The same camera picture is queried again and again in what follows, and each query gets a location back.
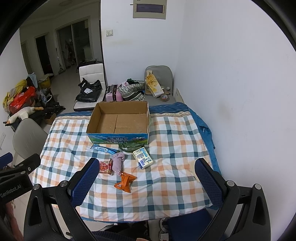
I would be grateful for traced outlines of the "red snack packet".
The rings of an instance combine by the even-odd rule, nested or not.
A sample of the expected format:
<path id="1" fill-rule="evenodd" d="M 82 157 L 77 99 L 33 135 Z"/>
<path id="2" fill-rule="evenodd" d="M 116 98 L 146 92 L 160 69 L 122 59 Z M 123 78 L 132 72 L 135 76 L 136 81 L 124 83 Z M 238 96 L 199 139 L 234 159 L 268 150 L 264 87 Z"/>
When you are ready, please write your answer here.
<path id="1" fill-rule="evenodd" d="M 110 159 L 108 161 L 99 161 L 99 173 L 100 174 L 112 174 L 112 165 L 113 160 Z"/>

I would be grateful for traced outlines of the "orange snack packet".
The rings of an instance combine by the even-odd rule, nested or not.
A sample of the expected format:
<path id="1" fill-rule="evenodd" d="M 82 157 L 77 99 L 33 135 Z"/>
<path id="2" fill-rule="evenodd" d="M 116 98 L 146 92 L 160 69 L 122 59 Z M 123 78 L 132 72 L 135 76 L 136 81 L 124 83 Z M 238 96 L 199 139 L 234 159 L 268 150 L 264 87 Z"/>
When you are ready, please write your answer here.
<path id="1" fill-rule="evenodd" d="M 123 190 L 124 192 L 131 193 L 130 185 L 136 180 L 137 177 L 132 174 L 121 172 L 121 181 L 116 183 L 114 187 L 118 190 Z"/>

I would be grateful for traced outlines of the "blue long snack packet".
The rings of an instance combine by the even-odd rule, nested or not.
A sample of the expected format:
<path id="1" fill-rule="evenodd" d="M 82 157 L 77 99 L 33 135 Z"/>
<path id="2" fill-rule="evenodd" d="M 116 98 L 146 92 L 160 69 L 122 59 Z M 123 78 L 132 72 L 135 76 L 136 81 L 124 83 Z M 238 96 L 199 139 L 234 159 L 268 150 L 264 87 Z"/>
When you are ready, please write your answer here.
<path id="1" fill-rule="evenodd" d="M 108 148 L 108 147 L 103 147 L 103 146 L 100 146 L 98 144 L 93 144 L 91 149 L 92 150 L 97 150 L 97 151 L 100 151 L 100 152 L 104 152 L 104 153 L 109 153 L 111 155 L 115 155 L 115 154 L 120 152 L 119 150 Z"/>

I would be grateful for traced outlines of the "purple cloth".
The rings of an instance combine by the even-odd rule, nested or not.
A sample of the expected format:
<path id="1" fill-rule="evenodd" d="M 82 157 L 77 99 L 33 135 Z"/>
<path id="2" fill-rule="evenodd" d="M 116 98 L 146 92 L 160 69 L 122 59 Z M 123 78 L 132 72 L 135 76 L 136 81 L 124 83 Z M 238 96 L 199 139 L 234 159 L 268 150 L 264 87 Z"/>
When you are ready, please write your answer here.
<path id="1" fill-rule="evenodd" d="M 111 156 L 112 171 L 120 176 L 122 171 L 122 162 L 125 160 L 125 154 L 123 152 L 116 153 Z"/>

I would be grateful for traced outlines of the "white blue tissue pack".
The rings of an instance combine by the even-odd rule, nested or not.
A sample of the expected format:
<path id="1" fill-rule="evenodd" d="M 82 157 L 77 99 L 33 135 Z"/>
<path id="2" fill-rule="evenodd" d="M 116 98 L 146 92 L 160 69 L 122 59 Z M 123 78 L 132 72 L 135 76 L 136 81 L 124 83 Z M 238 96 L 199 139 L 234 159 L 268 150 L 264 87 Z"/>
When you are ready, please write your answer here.
<path id="1" fill-rule="evenodd" d="M 154 163 L 145 147 L 133 151 L 132 154 L 141 169 L 145 169 Z"/>

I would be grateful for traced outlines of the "grey plastic chair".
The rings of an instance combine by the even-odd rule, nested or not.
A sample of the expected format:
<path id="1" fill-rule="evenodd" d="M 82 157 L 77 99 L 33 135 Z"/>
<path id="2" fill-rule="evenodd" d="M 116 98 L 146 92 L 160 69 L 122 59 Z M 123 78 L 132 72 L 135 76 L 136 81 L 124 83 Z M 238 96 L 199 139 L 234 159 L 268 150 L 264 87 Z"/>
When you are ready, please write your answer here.
<path id="1" fill-rule="evenodd" d="M 33 154 L 40 155 L 48 134 L 31 118 L 26 118 L 18 125 L 13 136 L 15 152 L 26 159 Z"/>

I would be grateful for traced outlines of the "white goose plush toy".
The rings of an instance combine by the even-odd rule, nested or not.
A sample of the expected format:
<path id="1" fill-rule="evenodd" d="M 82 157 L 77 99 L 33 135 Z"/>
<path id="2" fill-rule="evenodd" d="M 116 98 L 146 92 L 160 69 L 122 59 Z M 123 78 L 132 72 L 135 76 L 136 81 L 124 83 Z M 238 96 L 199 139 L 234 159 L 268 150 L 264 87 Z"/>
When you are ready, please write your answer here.
<path id="1" fill-rule="evenodd" d="M 3 124 L 5 126 L 12 125 L 18 118 L 20 120 L 24 120 L 28 118 L 31 114 L 34 114 L 36 111 L 42 111 L 44 110 L 43 107 L 25 107 L 20 109 L 17 113 L 13 114 L 7 121 L 4 121 Z"/>

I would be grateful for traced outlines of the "red plastic bag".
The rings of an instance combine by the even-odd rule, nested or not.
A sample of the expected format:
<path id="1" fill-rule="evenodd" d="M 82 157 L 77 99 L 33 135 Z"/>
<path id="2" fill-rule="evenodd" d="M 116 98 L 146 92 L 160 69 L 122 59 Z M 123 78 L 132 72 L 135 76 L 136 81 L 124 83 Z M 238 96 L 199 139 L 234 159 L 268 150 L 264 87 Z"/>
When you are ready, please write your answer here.
<path id="1" fill-rule="evenodd" d="M 25 92 L 17 94 L 14 100 L 9 104 L 9 110 L 12 114 L 17 113 L 25 104 L 31 106 L 36 98 L 36 89 L 33 86 L 27 87 Z"/>

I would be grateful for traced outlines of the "yellow cloth pile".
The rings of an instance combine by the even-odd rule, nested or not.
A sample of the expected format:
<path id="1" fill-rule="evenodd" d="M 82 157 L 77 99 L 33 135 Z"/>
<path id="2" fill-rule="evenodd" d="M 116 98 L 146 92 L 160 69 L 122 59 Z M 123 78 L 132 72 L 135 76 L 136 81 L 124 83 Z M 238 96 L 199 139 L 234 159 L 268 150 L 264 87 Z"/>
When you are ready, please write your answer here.
<path id="1" fill-rule="evenodd" d="M 10 112 L 9 105 L 13 102 L 14 98 L 22 92 L 22 90 L 25 87 L 27 87 L 27 81 L 23 79 L 19 83 L 17 83 L 14 88 L 12 88 L 9 92 L 6 93 L 6 96 L 3 99 L 3 108 L 7 113 Z"/>

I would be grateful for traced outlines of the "plaid checkered quilt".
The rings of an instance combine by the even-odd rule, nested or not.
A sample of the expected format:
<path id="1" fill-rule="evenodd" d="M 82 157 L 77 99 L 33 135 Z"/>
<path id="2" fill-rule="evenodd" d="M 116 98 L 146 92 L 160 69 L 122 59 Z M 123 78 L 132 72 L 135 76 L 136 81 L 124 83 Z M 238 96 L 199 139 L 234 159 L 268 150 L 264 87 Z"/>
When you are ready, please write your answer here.
<path id="1" fill-rule="evenodd" d="M 133 155 L 126 154 L 123 171 L 136 177 L 130 192 L 115 187 L 121 180 L 118 175 L 99 174 L 77 209 L 84 219 L 142 221 L 189 214 L 212 205 L 193 172 L 193 164 L 199 158 L 219 170 L 210 128 L 181 102 L 152 106 L 149 110 L 146 150 L 152 165 L 141 169 Z M 110 159 L 110 154 L 92 149 L 86 133 L 90 118 L 88 111 L 55 118 L 41 152 L 41 164 L 32 174 L 34 184 L 56 186 L 69 180 L 89 159 Z"/>

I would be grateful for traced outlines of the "dark green plastic bag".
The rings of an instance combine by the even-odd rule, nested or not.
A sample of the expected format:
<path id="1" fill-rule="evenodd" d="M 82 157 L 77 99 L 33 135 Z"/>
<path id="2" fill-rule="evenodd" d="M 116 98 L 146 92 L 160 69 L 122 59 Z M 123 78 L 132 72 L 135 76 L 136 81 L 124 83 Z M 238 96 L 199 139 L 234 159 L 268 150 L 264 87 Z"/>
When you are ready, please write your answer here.
<path id="1" fill-rule="evenodd" d="M 128 142 L 122 142 L 119 143 L 119 149 L 121 149 L 124 152 L 132 153 L 133 151 L 136 151 L 142 147 L 145 146 L 147 142 L 145 140 L 134 140 L 134 141 L 128 141 Z"/>

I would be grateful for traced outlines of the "open cardboard box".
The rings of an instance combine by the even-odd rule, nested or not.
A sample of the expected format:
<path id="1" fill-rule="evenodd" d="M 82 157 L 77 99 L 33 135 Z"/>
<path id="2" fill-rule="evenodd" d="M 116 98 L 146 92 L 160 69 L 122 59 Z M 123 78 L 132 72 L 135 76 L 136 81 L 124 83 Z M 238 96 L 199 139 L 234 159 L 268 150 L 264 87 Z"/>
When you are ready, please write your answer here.
<path id="1" fill-rule="evenodd" d="M 149 104 L 146 101 L 99 102 L 86 133 L 94 144 L 149 143 Z"/>

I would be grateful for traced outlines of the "white leather chair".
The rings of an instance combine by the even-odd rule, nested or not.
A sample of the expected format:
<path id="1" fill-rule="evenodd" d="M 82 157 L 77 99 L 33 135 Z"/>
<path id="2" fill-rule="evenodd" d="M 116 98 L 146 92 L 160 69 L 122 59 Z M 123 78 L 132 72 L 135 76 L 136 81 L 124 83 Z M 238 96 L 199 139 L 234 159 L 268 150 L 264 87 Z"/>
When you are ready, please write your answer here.
<path id="1" fill-rule="evenodd" d="M 105 91 L 106 91 L 106 81 L 104 74 L 104 65 L 103 63 L 96 63 L 92 65 L 86 65 L 79 67 L 79 76 L 80 82 L 83 79 L 86 79 L 90 84 L 95 83 L 95 81 L 99 80 L 102 86 L 102 91 L 97 101 L 95 102 L 79 102 L 75 101 L 73 106 L 74 111 L 88 111 L 93 110 L 98 102 L 102 102 L 105 99 Z"/>

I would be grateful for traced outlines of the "pink suitcase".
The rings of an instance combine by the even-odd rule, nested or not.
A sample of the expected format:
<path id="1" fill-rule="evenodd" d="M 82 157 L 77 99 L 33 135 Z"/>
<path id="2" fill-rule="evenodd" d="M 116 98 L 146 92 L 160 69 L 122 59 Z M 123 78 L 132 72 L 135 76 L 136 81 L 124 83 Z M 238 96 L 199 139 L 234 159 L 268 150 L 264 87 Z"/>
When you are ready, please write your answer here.
<path id="1" fill-rule="evenodd" d="M 105 92 L 105 101 L 114 102 L 114 101 L 123 101 L 121 93 L 118 91 L 118 85 L 113 84 L 107 87 Z"/>

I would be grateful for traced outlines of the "brown tape roll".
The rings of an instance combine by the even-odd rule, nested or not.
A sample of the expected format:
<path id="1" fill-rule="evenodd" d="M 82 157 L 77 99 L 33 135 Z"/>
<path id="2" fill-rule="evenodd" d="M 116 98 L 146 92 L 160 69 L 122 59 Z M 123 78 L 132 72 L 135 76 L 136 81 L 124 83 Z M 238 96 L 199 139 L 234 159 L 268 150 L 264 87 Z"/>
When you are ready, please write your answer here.
<path id="1" fill-rule="evenodd" d="M 168 95 L 166 95 L 166 94 L 162 94 L 160 97 L 159 97 L 159 99 L 160 99 L 160 101 L 162 101 L 162 102 L 167 102 L 167 101 L 169 101 L 169 96 Z"/>

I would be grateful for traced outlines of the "patterned fabric bag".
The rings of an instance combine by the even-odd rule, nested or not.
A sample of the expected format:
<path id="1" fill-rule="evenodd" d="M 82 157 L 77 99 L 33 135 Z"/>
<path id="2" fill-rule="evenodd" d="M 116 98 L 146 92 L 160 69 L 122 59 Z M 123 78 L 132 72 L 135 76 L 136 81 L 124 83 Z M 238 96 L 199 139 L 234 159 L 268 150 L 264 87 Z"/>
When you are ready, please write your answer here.
<path id="1" fill-rule="evenodd" d="M 145 84 L 143 82 L 118 88 L 124 101 L 144 101 Z"/>

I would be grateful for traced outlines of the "yellow white snack box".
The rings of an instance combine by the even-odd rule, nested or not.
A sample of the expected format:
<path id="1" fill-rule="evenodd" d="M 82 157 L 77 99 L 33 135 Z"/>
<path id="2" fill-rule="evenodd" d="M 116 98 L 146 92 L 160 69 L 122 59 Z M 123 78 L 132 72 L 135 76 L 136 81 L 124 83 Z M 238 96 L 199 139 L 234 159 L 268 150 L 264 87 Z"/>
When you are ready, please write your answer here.
<path id="1" fill-rule="evenodd" d="M 164 94 L 161 85 L 153 74 L 150 74 L 146 77 L 145 83 L 154 98 L 158 98 Z"/>

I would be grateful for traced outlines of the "grey chair behind table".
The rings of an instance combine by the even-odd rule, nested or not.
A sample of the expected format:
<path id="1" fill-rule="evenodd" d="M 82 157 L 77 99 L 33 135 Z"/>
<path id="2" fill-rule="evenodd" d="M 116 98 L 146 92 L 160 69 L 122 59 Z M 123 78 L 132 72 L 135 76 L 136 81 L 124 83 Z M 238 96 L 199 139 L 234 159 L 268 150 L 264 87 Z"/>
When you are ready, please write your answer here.
<path id="1" fill-rule="evenodd" d="M 153 74 L 158 83 L 162 87 L 164 94 L 168 96 L 167 100 L 161 100 L 160 97 L 154 98 L 149 88 L 145 84 L 145 101 L 149 106 L 156 106 L 161 104 L 174 104 L 176 101 L 173 97 L 174 77 L 171 69 L 165 65 L 152 65 L 145 69 L 144 80 L 150 74 Z"/>

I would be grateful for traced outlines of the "white wall switch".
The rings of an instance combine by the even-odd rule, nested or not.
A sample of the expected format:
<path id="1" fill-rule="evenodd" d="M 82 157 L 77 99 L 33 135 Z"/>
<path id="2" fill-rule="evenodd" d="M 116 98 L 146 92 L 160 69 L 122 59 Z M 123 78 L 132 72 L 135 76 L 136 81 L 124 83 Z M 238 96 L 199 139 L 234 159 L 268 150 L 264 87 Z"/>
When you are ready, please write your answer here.
<path id="1" fill-rule="evenodd" d="M 113 36 L 113 30 L 106 30 L 106 36 L 107 37 L 112 37 Z"/>

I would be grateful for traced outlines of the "wall electrical panel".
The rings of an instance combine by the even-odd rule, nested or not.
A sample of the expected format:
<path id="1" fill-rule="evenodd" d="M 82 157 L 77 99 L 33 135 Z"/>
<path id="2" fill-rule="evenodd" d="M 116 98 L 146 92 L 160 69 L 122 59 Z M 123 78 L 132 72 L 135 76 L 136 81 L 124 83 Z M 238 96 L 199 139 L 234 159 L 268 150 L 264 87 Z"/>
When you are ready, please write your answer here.
<path id="1" fill-rule="evenodd" d="M 166 19 L 167 0 L 134 0 L 134 19 Z"/>

